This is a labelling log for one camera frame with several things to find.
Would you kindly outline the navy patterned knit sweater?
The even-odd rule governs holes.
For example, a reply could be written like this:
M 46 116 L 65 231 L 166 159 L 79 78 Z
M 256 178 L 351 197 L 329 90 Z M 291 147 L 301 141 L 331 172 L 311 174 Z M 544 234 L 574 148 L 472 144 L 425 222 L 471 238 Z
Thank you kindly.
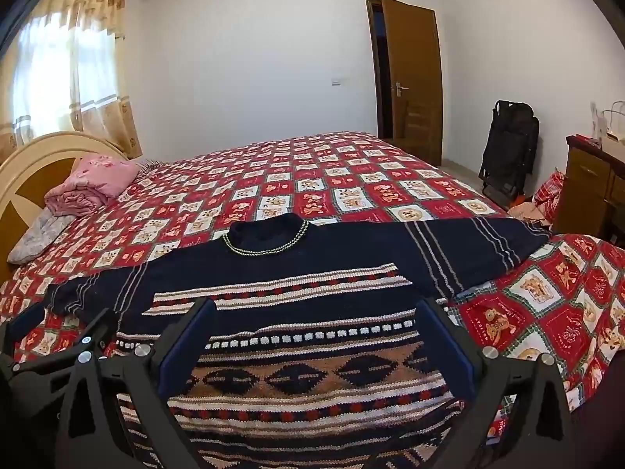
M 421 299 L 519 267 L 549 233 L 513 218 L 341 222 L 293 214 L 46 290 L 57 315 L 119 318 L 116 350 L 153 344 L 199 299 L 204 349 L 170 402 L 212 468 L 359 468 L 428 460 L 462 407 L 425 354 Z

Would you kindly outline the grey floral pillow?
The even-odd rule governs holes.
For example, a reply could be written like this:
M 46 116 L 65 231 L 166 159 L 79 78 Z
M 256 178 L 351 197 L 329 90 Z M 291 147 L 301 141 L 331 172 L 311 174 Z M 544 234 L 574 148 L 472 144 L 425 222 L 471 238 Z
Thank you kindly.
M 9 252 L 6 261 L 15 266 L 28 264 L 45 252 L 75 220 L 74 215 L 56 216 L 49 208 L 44 208 Z

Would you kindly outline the red patchwork bear bedspread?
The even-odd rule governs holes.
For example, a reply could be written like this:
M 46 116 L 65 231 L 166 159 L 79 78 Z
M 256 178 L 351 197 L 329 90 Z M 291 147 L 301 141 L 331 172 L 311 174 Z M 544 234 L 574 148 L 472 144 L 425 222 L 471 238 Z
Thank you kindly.
M 141 158 L 119 195 L 77 218 L 39 256 L 7 272 L 1 311 L 16 315 L 49 285 L 138 265 L 223 235 L 237 221 L 295 213 L 315 224 L 426 221 L 503 211 L 470 185 L 364 133 L 266 142 L 171 163 Z M 558 237 L 520 271 L 458 301 L 481 342 L 533 356 L 551 343 L 585 430 L 624 430 L 624 253 L 586 235 Z

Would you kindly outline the cream wooden headboard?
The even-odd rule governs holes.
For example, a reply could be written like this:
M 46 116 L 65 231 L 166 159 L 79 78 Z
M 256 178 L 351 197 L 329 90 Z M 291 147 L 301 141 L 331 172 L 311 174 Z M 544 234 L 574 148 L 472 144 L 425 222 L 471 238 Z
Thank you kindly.
M 45 195 L 63 183 L 87 154 L 126 158 L 113 143 L 82 132 L 58 132 L 16 149 L 1 164 L 1 279 L 15 270 L 11 251 L 45 207 Z

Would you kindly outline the folded pink blanket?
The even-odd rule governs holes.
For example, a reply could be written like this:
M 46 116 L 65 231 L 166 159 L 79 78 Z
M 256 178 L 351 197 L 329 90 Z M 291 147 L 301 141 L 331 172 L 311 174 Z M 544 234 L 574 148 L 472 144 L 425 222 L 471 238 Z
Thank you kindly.
M 138 173 L 139 166 L 131 161 L 88 154 L 63 183 L 46 193 L 46 207 L 55 216 L 90 215 L 118 198 Z

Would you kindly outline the red patterned bag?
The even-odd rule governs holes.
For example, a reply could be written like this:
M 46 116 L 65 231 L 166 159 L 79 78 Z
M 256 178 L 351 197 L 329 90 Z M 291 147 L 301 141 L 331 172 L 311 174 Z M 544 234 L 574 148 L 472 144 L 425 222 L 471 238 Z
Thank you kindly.
M 533 196 L 536 208 L 549 224 L 553 224 L 555 221 L 557 206 L 564 187 L 564 179 L 566 179 L 564 173 L 555 170 Z

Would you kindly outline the brown wooden dresser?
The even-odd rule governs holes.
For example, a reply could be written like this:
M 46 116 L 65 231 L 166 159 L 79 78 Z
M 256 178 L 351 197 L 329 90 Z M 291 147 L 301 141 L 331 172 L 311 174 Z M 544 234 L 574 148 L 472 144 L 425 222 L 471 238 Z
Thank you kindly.
M 624 248 L 624 160 L 578 134 L 567 144 L 554 232 L 595 236 Z

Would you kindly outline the beige patterned curtain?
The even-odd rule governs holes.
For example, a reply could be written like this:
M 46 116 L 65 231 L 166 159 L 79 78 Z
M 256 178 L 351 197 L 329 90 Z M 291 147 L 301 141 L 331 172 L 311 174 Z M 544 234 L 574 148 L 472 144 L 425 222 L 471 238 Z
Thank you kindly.
M 125 0 L 40 0 L 1 61 L 1 157 L 77 131 L 142 149 L 124 72 Z

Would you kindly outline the white paper bag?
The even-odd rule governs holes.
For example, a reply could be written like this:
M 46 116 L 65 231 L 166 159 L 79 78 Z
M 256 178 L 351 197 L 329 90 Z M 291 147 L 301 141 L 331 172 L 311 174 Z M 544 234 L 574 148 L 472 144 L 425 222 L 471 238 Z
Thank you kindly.
M 612 158 L 625 161 L 625 102 L 616 100 L 608 109 L 591 104 L 592 137 Z

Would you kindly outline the brown wooden door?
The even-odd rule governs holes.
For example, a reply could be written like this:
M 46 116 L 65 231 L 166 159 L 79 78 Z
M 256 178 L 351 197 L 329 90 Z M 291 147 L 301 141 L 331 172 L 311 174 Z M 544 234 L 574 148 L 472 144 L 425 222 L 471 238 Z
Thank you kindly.
M 398 0 L 368 0 L 377 136 L 439 166 L 443 72 L 436 13 Z

